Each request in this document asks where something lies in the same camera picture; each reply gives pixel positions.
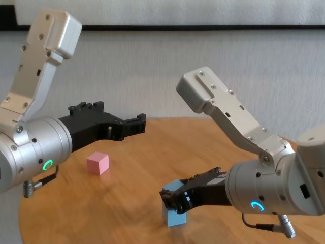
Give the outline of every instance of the round wooden table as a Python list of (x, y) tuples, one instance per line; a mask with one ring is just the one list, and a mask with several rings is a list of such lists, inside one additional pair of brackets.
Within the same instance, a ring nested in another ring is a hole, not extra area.
[[(100, 176), (86, 170), (86, 159), (95, 151), (110, 158), (110, 169)], [(56, 180), (23, 199), (24, 243), (324, 243), (324, 216), (290, 216), (294, 239), (246, 227), (231, 206), (198, 207), (187, 213), (186, 224), (166, 226), (159, 195), (164, 185), (217, 166), (227, 171), (253, 158), (210, 118), (149, 119), (144, 134), (98, 141), (74, 152)], [(270, 215), (248, 215), (247, 220), (278, 223)]]

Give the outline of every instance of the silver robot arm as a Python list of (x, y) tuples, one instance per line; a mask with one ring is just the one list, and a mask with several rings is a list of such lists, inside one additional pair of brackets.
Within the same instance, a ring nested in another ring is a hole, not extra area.
[[(162, 191), (166, 206), (182, 213), (200, 205), (232, 205), (243, 213), (244, 222), (246, 213), (276, 214), (280, 226), (254, 228), (283, 232), (288, 238), (295, 231), (287, 215), (324, 214), (325, 127), (302, 135), (294, 152), (288, 141), (261, 126), (210, 68), (184, 74), (176, 90), (192, 111), (212, 117), (237, 147), (257, 154), (258, 159), (238, 162), (224, 173), (218, 169), (213, 177), (209, 171), (192, 178), (184, 189), (202, 190), (187, 202), (181, 197), (182, 188)], [(208, 187), (219, 197), (208, 199)]]
[[(32, 24), (13, 85), (0, 105), (0, 193), (66, 160), (72, 140), (53, 118), (31, 120), (43, 106), (57, 66), (74, 54), (82, 25), (70, 14), (41, 9)], [(26, 196), (33, 193), (29, 186)]]
[[(104, 102), (70, 106), (59, 119), (33, 118), (43, 106), (56, 68), (74, 54), (82, 25), (67, 12), (41, 9), (32, 24), (12, 88), (0, 106), (0, 194), (24, 183), (24, 197), (56, 178), (69, 155), (98, 140), (121, 141), (145, 132), (146, 115), (122, 120)], [(37, 182), (32, 178), (56, 167)]]

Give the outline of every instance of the black frame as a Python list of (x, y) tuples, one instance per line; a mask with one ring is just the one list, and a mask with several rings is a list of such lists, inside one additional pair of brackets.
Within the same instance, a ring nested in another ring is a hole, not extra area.
[[(0, 5), (0, 31), (27, 31), (29, 25), (18, 25), (14, 5)], [(218, 31), (271, 29), (325, 29), (325, 25), (84, 25), (83, 31)]]

